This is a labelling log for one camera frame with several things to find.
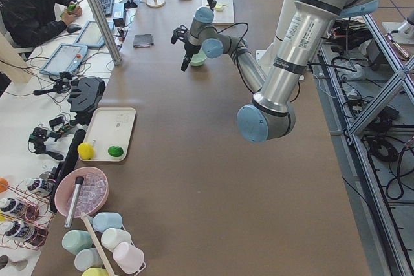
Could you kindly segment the mint green bowl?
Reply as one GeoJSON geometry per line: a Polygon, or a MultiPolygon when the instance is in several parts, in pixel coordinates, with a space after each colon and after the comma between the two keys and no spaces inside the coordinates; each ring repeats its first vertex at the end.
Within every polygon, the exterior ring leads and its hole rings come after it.
{"type": "Polygon", "coordinates": [[[190,65],[193,67],[201,66],[206,61],[206,54],[203,49],[200,48],[199,52],[191,57],[190,65]]]}

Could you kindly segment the pink bowl with ice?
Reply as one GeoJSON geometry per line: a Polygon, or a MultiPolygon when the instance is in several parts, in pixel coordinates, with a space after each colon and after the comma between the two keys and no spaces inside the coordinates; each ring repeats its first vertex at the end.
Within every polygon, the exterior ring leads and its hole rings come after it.
{"type": "Polygon", "coordinates": [[[109,195],[109,185],[105,173],[96,167],[81,167],[69,173],[59,184],[54,197],[58,213],[67,215],[72,202],[75,181],[83,177],[80,195],[76,204],[74,218],[80,218],[81,212],[95,214],[105,204],[109,195]]]}

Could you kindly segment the bamboo cutting board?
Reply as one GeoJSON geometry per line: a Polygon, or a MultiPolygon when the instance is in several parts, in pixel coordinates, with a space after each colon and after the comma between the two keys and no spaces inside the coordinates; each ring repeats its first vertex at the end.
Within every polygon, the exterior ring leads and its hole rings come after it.
{"type": "Polygon", "coordinates": [[[202,7],[206,9],[197,9],[194,14],[195,19],[201,23],[213,23],[216,25],[230,25],[235,22],[233,0],[217,0],[217,3],[226,4],[222,11],[210,10],[207,0],[202,0],[202,7]]]}

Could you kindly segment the grey folded cloth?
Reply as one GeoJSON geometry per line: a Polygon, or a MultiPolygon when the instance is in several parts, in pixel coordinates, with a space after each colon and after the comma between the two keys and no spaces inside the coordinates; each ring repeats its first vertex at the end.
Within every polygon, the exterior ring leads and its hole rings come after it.
{"type": "Polygon", "coordinates": [[[152,34],[136,34],[133,38],[133,47],[150,47],[154,44],[154,39],[152,34]]]}

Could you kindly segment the teach pendant tablet far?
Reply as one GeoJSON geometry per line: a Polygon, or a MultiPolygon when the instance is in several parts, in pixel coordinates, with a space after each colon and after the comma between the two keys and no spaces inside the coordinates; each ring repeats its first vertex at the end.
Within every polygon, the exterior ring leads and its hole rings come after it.
{"type": "Polygon", "coordinates": [[[81,29],[74,44],[86,45],[89,48],[97,49],[105,45],[105,40],[100,32],[96,21],[88,21],[81,29]]]}

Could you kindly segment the cream tray with bear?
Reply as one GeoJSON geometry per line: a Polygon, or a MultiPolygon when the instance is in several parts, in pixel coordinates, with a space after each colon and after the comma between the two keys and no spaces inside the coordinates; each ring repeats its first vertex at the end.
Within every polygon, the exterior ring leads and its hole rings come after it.
{"type": "Polygon", "coordinates": [[[83,142],[91,144],[94,148],[94,157],[84,162],[120,162],[126,155],[136,110],[132,107],[100,107],[96,109],[91,118],[83,142]],[[112,145],[123,148],[124,154],[120,158],[108,155],[107,149],[112,145]]]}

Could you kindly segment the green lime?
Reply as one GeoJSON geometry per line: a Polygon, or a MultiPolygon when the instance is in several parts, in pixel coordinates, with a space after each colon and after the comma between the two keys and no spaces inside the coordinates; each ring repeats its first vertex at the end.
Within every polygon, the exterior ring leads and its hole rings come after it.
{"type": "Polygon", "coordinates": [[[124,154],[124,150],[118,145],[112,145],[107,149],[107,153],[113,158],[120,158],[124,154]]]}

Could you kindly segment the teach pendant tablet near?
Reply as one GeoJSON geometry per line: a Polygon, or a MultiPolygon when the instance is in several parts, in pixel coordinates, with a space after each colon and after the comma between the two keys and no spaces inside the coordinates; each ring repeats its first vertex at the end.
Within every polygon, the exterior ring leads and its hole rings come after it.
{"type": "Polygon", "coordinates": [[[39,71],[40,74],[59,76],[62,72],[74,73],[88,53],[88,46],[60,44],[39,71]]]}

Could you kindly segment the yellow lemon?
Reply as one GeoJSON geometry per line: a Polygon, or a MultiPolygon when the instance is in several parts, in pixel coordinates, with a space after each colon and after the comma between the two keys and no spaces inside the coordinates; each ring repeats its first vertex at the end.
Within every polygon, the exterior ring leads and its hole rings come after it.
{"type": "Polygon", "coordinates": [[[94,157],[94,148],[91,144],[87,142],[81,143],[77,147],[77,152],[82,160],[91,160],[94,157]]]}

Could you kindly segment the seated person in black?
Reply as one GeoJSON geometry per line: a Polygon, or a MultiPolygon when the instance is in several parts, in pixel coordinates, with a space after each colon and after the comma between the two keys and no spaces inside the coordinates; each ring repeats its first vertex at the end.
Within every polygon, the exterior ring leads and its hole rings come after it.
{"type": "Polygon", "coordinates": [[[7,0],[1,15],[18,46],[36,47],[66,30],[82,8],[77,0],[7,0]]]}

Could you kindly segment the metal muddler with black tip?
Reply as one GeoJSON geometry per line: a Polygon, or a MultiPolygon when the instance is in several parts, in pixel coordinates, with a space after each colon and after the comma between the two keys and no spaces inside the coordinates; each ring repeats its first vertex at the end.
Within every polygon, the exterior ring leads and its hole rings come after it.
{"type": "Polygon", "coordinates": [[[72,226],[72,222],[73,222],[73,218],[76,212],[76,206],[78,203],[78,199],[80,196],[80,191],[81,191],[83,182],[84,182],[84,177],[82,176],[76,177],[75,184],[74,184],[74,191],[72,193],[72,200],[71,200],[70,206],[67,211],[67,215],[66,215],[65,222],[64,222],[64,228],[69,229],[72,226]]]}

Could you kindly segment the light blue cup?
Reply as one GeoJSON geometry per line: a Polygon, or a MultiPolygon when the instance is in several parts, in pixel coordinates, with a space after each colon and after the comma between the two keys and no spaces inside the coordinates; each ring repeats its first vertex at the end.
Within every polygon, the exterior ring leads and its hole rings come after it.
{"type": "Polygon", "coordinates": [[[109,228],[120,229],[123,226],[123,219],[119,213],[101,212],[93,218],[93,228],[103,233],[109,228]]]}

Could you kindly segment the white cup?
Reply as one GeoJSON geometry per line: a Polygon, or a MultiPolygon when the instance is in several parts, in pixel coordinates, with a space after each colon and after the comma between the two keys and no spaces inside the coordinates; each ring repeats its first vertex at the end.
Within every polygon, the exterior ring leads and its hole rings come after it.
{"type": "Polygon", "coordinates": [[[128,244],[132,243],[131,234],[129,232],[117,228],[108,228],[102,233],[101,244],[110,252],[113,252],[122,242],[128,244]]]}

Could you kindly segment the mint green cup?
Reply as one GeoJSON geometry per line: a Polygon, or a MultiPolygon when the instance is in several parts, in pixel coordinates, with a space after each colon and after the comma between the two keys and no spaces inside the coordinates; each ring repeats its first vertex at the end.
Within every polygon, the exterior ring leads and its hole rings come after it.
{"type": "Polygon", "coordinates": [[[70,230],[63,236],[61,244],[69,253],[77,255],[81,250],[89,249],[93,241],[87,231],[70,230]]]}

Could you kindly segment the aluminium frame post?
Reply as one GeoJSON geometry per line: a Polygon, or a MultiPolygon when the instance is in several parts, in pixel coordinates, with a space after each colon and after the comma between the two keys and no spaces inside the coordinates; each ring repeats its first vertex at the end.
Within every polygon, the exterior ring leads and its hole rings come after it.
{"type": "Polygon", "coordinates": [[[121,64],[122,58],[118,51],[118,47],[116,46],[114,42],[112,32],[109,28],[109,25],[106,20],[106,16],[103,13],[99,0],[87,0],[87,2],[89,4],[89,8],[91,9],[91,12],[93,13],[94,20],[96,21],[96,24],[98,25],[98,28],[101,32],[104,43],[109,51],[109,54],[111,56],[111,59],[114,65],[117,66],[121,64]]]}

